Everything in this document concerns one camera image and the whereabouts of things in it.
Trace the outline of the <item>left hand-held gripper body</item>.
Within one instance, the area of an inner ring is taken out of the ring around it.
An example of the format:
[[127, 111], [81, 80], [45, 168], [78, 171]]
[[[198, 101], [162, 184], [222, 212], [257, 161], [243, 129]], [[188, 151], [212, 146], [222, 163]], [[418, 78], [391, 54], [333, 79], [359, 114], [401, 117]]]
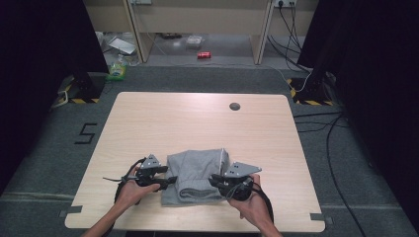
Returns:
[[153, 154], [150, 154], [147, 157], [140, 159], [138, 163], [140, 164], [140, 166], [134, 175], [135, 175], [135, 181], [139, 186], [146, 187], [146, 186], [155, 184], [154, 183], [155, 179], [161, 179], [161, 178], [155, 178], [156, 174], [155, 175], [151, 174], [151, 168], [162, 166], [161, 163]]

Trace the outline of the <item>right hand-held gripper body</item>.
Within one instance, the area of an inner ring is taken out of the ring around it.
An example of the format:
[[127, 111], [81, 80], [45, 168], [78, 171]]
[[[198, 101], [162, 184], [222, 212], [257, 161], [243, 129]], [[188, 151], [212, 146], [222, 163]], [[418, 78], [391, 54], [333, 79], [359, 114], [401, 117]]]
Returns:
[[261, 171], [260, 167], [234, 162], [226, 171], [221, 173], [223, 177], [229, 180], [230, 190], [226, 193], [219, 193], [227, 199], [233, 198], [240, 201], [249, 199], [253, 188], [251, 175]]

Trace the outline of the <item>gray shorts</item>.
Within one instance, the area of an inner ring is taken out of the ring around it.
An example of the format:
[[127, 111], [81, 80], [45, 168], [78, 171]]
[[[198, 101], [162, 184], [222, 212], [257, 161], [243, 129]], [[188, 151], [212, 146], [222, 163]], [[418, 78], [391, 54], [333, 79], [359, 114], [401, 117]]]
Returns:
[[163, 206], [212, 203], [223, 200], [218, 188], [210, 184], [211, 175], [220, 175], [229, 166], [229, 155], [224, 148], [187, 150], [167, 156], [166, 178], [177, 180], [161, 194]]

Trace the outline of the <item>person's left hand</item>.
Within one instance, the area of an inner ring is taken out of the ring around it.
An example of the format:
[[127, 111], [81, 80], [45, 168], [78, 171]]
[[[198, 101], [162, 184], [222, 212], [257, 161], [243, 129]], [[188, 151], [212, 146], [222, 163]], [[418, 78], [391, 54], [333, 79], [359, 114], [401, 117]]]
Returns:
[[115, 213], [122, 214], [128, 208], [138, 203], [143, 197], [157, 191], [159, 188], [159, 184], [141, 187], [136, 183], [136, 181], [129, 180], [121, 188], [112, 210]]

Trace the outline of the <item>person's right hand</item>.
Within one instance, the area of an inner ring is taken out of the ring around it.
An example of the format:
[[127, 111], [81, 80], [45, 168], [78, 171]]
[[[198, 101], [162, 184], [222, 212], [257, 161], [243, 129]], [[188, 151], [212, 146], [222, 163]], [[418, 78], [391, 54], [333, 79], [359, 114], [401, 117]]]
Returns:
[[252, 192], [248, 200], [239, 201], [232, 198], [228, 203], [239, 211], [240, 218], [245, 218], [258, 229], [262, 223], [273, 223], [266, 203], [256, 192]]

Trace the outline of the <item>gray tape piece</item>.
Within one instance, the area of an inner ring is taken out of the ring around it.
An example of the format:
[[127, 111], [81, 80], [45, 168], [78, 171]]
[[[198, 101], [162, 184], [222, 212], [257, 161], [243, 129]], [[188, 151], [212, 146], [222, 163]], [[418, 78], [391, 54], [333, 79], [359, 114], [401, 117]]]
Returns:
[[64, 218], [66, 217], [69, 213], [80, 213], [82, 211], [82, 207], [83, 205], [76, 205], [76, 206], [69, 206], [67, 209], [65, 210], [61, 210], [59, 212], [59, 217], [60, 218]]
[[311, 213], [310, 219], [313, 221], [323, 221], [326, 225], [333, 224], [333, 218], [331, 216], [327, 216], [323, 213]]

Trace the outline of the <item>black stand base striped tape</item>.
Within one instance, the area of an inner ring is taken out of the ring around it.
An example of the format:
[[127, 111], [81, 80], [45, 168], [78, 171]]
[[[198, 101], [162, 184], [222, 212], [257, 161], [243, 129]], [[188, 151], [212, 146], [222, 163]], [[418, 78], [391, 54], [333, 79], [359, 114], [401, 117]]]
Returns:
[[333, 101], [322, 81], [311, 81], [309, 76], [287, 80], [291, 96], [296, 104], [310, 106], [332, 106]]
[[89, 72], [85, 80], [66, 77], [57, 92], [59, 103], [97, 104], [105, 87], [104, 73]]

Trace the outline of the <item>green packet on floor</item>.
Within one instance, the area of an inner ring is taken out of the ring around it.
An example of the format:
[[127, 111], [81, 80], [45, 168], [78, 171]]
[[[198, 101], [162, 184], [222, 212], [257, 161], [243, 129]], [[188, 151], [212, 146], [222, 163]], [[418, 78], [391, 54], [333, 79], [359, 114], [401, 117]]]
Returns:
[[109, 66], [109, 74], [106, 79], [109, 81], [122, 81], [126, 78], [126, 61], [120, 54], [118, 59]]

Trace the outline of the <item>clear plastic container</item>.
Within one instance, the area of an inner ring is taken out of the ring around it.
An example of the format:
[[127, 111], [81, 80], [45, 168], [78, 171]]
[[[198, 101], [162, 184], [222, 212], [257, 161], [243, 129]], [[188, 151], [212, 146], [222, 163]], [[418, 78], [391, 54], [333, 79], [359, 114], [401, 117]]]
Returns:
[[202, 47], [204, 39], [201, 36], [188, 36], [186, 40], [186, 48], [199, 49]]

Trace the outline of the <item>black curtain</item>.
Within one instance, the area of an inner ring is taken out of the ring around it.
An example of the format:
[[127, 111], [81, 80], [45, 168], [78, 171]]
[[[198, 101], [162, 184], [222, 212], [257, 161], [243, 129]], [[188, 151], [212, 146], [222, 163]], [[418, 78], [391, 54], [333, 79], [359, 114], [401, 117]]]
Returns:
[[0, 0], [0, 194], [68, 76], [108, 66], [83, 0]]
[[318, 0], [299, 63], [330, 72], [419, 234], [419, 0]]

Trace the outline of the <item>light wooden desk frame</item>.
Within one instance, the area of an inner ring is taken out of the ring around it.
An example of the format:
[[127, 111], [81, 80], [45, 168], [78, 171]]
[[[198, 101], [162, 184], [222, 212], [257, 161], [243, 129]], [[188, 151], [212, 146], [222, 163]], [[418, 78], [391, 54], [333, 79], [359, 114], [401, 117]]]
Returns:
[[276, 8], [274, 0], [83, 0], [94, 30], [130, 32], [140, 62], [148, 60], [155, 35], [247, 35], [254, 62], [262, 62], [269, 35], [286, 36], [291, 25], [304, 37], [320, 0]]

